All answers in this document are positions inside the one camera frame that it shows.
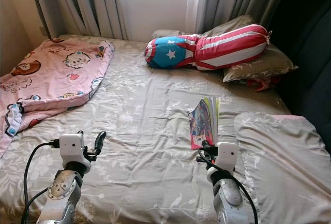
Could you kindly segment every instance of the gray floral bedsheet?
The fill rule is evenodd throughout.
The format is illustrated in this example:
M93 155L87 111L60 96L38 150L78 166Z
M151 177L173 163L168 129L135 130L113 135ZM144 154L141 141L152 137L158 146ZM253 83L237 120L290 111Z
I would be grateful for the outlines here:
M92 99L22 131L0 159L1 224L20 221L22 178L33 148L78 130L84 131L90 147L100 131L107 137L83 178L76 223L216 223L205 164L196 163L197 152L190 149L188 111L201 97L220 97L218 136L230 142L237 142L233 119L238 113L289 114L273 90L255 93L244 85L223 83L222 71L153 69L142 57L145 43L110 41L115 55ZM40 148L29 169L29 196L48 187L61 169L59 150ZM245 184L241 156L235 176ZM32 204L31 221L45 202L41 196Z

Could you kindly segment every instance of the pink blanket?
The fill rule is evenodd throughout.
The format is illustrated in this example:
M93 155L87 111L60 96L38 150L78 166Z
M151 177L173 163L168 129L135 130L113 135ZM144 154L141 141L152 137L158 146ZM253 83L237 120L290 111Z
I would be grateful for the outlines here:
M47 40L1 77L0 157L17 132L89 101L113 54L106 41Z

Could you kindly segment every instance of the book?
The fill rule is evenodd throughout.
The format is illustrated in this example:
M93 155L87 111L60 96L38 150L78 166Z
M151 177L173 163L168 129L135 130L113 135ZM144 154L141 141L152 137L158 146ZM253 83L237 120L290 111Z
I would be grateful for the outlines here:
M200 100L192 112L189 112L192 150L202 147L204 140L209 145L218 142L219 103L219 98L207 96Z

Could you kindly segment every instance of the wall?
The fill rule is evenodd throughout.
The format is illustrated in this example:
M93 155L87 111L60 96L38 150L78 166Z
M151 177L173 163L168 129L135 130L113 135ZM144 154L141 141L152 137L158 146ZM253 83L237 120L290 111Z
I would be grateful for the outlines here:
M42 23L34 0L0 1L0 76L3 76L47 37L41 33Z
M149 41L157 29L185 30L187 0L121 0L130 40Z

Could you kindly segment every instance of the puerto rico flag pillow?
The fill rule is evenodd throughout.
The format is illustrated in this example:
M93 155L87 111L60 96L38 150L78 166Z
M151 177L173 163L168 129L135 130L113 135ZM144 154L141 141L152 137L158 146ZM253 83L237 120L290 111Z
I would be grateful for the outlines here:
M215 70L258 58L268 44L267 30L253 24L214 37L193 34L153 39L146 46L145 59L156 68L194 65L199 70Z

